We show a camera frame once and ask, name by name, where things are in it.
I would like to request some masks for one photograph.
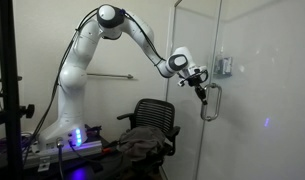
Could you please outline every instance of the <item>glass panel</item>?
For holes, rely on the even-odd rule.
[[[218,52],[233,57],[232,76],[213,78],[221,112],[198,179],[305,179],[305,0],[223,2]]]
[[[183,0],[176,8],[173,49],[187,46],[197,65],[211,67],[219,4],[219,0]],[[169,179],[186,180],[195,177],[197,170],[203,120],[201,101],[194,88],[187,84],[179,87],[178,81],[178,77],[169,80],[167,99],[176,108],[175,126],[180,126],[181,132],[177,136],[176,154],[166,159],[163,168]]]

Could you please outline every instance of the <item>white robotic arm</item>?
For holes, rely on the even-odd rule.
[[[187,48],[176,49],[170,58],[164,60],[153,46],[152,29],[144,21],[131,12],[103,5],[97,9],[97,20],[90,19],[77,29],[77,36],[60,72],[58,119],[40,133],[40,151],[56,149],[58,138],[67,144],[67,148],[69,143],[80,146],[86,140],[83,122],[86,68],[100,38],[116,40],[122,32],[127,33],[141,47],[163,77],[170,78],[181,72],[178,73],[181,78],[179,85],[183,86],[187,81],[195,87],[202,102],[206,102],[205,92],[200,86],[206,80],[201,79],[206,67],[197,66]]]

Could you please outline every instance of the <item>office chair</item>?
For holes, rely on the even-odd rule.
[[[175,138],[180,132],[180,127],[173,127],[175,108],[166,101],[156,99],[141,99],[134,110],[134,113],[128,113],[118,116],[121,120],[129,118],[131,129],[139,126],[152,126],[159,128],[165,137],[171,142],[171,145],[164,143],[164,147],[158,154],[148,155],[145,159],[132,162],[132,169],[139,173],[147,175],[151,171],[159,172],[159,166],[164,162],[165,156],[173,156],[175,153]]]

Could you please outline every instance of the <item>door handle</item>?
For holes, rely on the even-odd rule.
[[[216,98],[216,106],[215,106],[215,114],[214,116],[205,116],[205,105],[202,104],[202,108],[201,108],[201,118],[205,121],[212,121],[212,120],[215,120],[218,116],[219,116],[219,113],[220,113],[220,105],[221,105],[221,96],[222,96],[222,88],[221,86],[219,86],[218,84],[216,83],[211,83],[211,84],[207,84],[205,87],[204,87],[204,90],[207,91],[209,88],[217,88],[218,89],[218,96]]]

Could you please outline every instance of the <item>black cable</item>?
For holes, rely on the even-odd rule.
[[[150,38],[146,35],[146,33],[144,32],[144,30],[142,29],[142,27],[139,25],[139,23],[136,22],[136,20],[135,20],[130,14],[128,14],[127,12],[125,13],[125,15],[127,15],[128,18],[129,18],[131,21],[133,21],[133,22],[139,27],[139,29],[141,30],[143,36],[145,37],[145,39],[147,40],[148,44],[149,44],[150,47],[152,48],[153,52],[160,58],[160,61],[159,61],[157,64],[155,64],[155,63],[150,59],[150,60],[152,61],[152,63],[154,64],[154,66],[157,66],[161,61],[165,61],[165,59],[162,58],[162,57],[159,55],[159,53],[157,52],[157,50],[156,50],[156,48],[154,47],[153,43],[151,42]]]
[[[61,175],[61,179],[64,180],[64,174],[62,170],[62,146],[59,146],[58,148],[59,148],[58,159],[59,159],[60,175]]]
[[[120,157],[121,157],[121,161],[120,161],[119,165],[121,165],[122,162],[123,162],[123,153],[122,153],[120,156],[118,156],[117,158],[115,158],[115,159],[113,159],[113,160],[111,160],[111,161],[95,161],[95,160],[92,160],[92,159],[85,158],[85,157],[83,157],[81,154],[79,154],[79,153],[74,149],[74,147],[73,147],[71,141],[69,142],[69,145],[70,145],[72,151],[73,151],[80,159],[83,159],[83,160],[88,161],[88,162],[99,163],[99,164],[102,164],[102,163],[110,163],[110,162],[114,162],[115,160],[118,160]]]
[[[70,43],[69,43],[69,45],[68,45],[66,51],[65,51],[65,53],[64,53],[64,55],[63,55],[63,57],[62,57],[61,63],[60,63],[60,65],[59,65],[58,73],[57,73],[57,76],[56,76],[56,79],[55,79],[55,82],[54,82],[54,85],[53,85],[50,103],[49,103],[49,105],[48,105],[48,107],[47,107],[45,113],[43,114],[41,120],[39,121],[37,127],[35,128],[35,130],[34,130],[32,136],[31,136],[31,138],[30,138],[30,140],[29,140],[29,142],[28,142],[27,147],[23,150],[23,153],[26,151],[26,154],[25,154],[25,157],[24,157],[24,161],[23,161],[23,167],[24,167],[24,165],[25,165],[25,163],[26,163],[26,160],[27,160],[27,157],[28,157],[28,153],[29,153],[30,147],[31,147],[31,145],[32,145],[32,141],[36,138],[37,134],[38,134],[39,131],[41,130],[41,127],[42,127],[42,125],[43,125],[43,123],[44,123],[44,121],[45,121],[45,119],[46,119],[46,116],[47,116],[47,114],[48,114],[49,111],[50,111],[50,108],[51,108],[51,106],[52,106],[52,103],[53,103],[53,100],[54,100],[54,98],[55,98],[55,94],[56,94],[56,91],[57,91],[57,86],[58,86],[58,82],[59,82],[60,72],[61,72],[62,67],[63,67],[63,65],[64,65],[64,63],[65,63],[65,60],[66,60],[66,58],[67,58],[67,56],[68,56],[68,53],[70,52],[70,50],[71,50],[71,48],[72,48],[72,45],[73,45],[73,43],[74,43],[74,41],[75,41],[75,38],[76,38],[76,35],[77,35],[77,34],[79,33],[79,31],[83,28],[84,24],[86,24],[95,14],[91,15],[90,17],[88,17],[88,16],[89,16],[90,14],[92,14],[93,12],[95,12],[97,9],[98,9],[98,8],[92,10],[90,13],[88,13],[88,14],[83,18],[83,20],[81,21],[81,23],[80,23],[79,26],[77,27],[76,32],[74,33],[74,35],[73,35],[73,37],[72,37],[72,39],[71,39],[71,41],[70,41]]]
[[[26,133],[26,132],[21,133],[21,147],[22,148],[26,147],[27,142],[31,135],[32,135],[31,133]],[[6,137],[0,139],[0,149],[4,149],[4,152],[7,151],[6,142],[7,142]]]
[[[195,77],[197,77],[197,76],[201,76],[202,74],[205,74],[205,78],[204,78],[204,80],[201,80],[201,82],[199,82],[199,83],[204,83],[204,82],[209,78],[209,73],[208,73],[207,70],[204,70],[204,71],[198,72],[198,73],[196,73],[196,74],[190,75],[190,76],[187,77],[187,78],[185,78],[184,76],[182,76],[180,73],[177,73],[177,74],[178,74],[178,76],[179,76],[180,78],[183,79],[182,82],[184,82],[184,81],[189,81],[190,79],[195,78]]]
[[[185,79],[184,76],[182,76],[182,74],[180,74],[179,72],[177,72],[176,74],[179,76],[179,78]]]
[[[1,111],[3,110],[3,107],[2,107],[2,104],[1,104],[1,97],[0,97],[0,109],[1,109]]]

